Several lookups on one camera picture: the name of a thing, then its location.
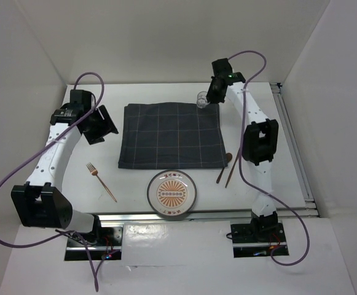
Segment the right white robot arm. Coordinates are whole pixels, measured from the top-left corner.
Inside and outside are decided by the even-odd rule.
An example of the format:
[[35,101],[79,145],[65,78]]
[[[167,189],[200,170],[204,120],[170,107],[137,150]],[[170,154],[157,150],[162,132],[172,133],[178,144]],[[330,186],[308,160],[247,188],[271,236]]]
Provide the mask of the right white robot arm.
[[262,111],[245,85],[245,78],[233,71],[227,58],[215,60],[211,65],[213,76],[206,101],[218,104],[228,98],[238,111],[245,129],[237,158],[248,164],[249,183],[257,191],[249,229],[240,234],[233,233],[232,237],[246,234],[259,242],[267,242],[278,227],[277,209],[269,193],[272,191],[271,169],[277,150],[279,124]]

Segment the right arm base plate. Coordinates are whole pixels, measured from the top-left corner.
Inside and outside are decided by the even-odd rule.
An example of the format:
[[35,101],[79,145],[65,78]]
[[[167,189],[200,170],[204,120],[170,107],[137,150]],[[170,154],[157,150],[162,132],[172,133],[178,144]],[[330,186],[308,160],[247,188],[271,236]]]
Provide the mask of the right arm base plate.
[[250,224],[231,224],[226,238],[232,241],[234,258],[289,256],[282,223],[264,232],[255,232]]

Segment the orange patterned plate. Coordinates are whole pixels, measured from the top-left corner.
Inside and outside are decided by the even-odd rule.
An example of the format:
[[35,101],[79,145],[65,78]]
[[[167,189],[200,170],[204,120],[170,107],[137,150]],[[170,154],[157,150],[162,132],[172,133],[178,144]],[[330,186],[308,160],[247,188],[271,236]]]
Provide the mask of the orange patterned plate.
[[151,208],[165,218],[187,214],[197,200],[193,179],[180,170],[165,170],[155,175],[147,187]]

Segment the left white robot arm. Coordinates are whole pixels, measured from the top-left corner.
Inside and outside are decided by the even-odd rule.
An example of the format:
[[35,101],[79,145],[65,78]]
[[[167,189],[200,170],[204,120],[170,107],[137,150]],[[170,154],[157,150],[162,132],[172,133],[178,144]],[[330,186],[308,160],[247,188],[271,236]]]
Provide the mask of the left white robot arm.
[[86,90],[72,90],[69,103],[57,109],[50,119],[47,150],[23,185],[16,185],[11,198],[20,221],[25,227],[75,230],[89,245],[103,238],[99,217],[76,211],[61,193],[63,178],[71,154],[79,140],[98,144],[118,130],[105,106],[96,108],[80,124],[76,121],[92,109],[95,96]]

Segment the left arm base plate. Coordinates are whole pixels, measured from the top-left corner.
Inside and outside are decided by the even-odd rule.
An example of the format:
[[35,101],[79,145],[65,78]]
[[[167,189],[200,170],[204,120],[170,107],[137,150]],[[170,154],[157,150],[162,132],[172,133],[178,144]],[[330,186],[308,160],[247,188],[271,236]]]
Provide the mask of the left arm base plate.
[[[119,261],[122,259],[122,239],[124,227],[121,224],[100,227],[96,235],[82,234],[93,261]],[[84,244],[74,234],[67,236],[64,261],[87,261]]]

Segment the copper fork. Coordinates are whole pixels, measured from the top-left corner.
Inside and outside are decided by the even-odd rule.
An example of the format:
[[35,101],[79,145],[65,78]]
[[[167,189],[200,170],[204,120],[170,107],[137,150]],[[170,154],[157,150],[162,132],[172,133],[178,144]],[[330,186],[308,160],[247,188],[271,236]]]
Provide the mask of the copper fork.
[[97,180],[100,182],[100,184],[104,187],[105,191],[110,195],[110,197],[117,203],[117,199],[114,197],[113,193],[109,190],[107,185],[104,183],[104,181],[100,178],[99,172],[96,169],[96,167],[92,163],[87,163],[86,164],[87,169],[91,173],[92,176],[96,177]]

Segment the brown wooden spoon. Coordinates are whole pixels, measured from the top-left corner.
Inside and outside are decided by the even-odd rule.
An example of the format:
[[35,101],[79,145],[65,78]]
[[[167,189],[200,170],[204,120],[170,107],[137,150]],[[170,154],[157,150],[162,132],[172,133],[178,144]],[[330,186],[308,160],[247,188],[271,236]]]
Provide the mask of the brown wooden spoon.
[[[232,160],[232,154],[231,153],[227,153],[226,154],[226,160],[227,160],[227,165],[229,164],[229,162]],[[219,173],[219,175],[218,175],[218,178],[217,178],[217,180],[216,180],[216,184],[219,184],[219,182],[220,182],[220,180],[221,180],[221,178],[222,178],[222,176],[223,176],[223,173],[224,173],[224,170],[225,170],[225,167],[224,168],[222,168],[222,170],[220,171],[220,173]]]

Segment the dark grey checked cloth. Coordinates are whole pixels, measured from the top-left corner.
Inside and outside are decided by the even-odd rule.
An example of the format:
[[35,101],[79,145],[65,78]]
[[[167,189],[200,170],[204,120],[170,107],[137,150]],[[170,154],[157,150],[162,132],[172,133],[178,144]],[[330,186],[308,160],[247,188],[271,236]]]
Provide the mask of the dark grey checked cloth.
[[227,166],[219,106],[128,104],[118,167],[131,170],[218,169]]

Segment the copper knife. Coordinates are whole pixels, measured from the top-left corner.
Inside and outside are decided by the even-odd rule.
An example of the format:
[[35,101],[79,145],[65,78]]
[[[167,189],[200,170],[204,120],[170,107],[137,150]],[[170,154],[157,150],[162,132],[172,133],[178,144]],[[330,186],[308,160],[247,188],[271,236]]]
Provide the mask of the copper knife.
[[236,166],[236,164],[237,164],[237,162],[238,162],[238,160],[239,160],[239,157],[240,157],[240,149],[238,149],[237,154],[236,154],[236,157],[235,157],[235,160],[234,160],[233,165],[232,165],[232,168],[230,169],[230,173],[229,173],[229,175],[228,175],[226,184],[225,184],[225,186],[224,186],[225,189],[228,187],[228,185],[229,185],[229,183],[230,183],[230,180],[231,180],[231,178],[232,178],[232,176],[233,176],[234,169],[235,169],[235,166]]

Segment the clear drinking glass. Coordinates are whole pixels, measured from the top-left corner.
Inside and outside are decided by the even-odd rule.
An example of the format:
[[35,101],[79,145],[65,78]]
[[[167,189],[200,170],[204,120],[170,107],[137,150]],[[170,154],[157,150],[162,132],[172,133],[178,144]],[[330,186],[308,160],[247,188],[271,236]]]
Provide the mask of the clear drinking glass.
[[201,91],[197,94],[197,107],[200,109],[204,109],[209,105],[209,101],[207,99],[207,92],[206,91]]

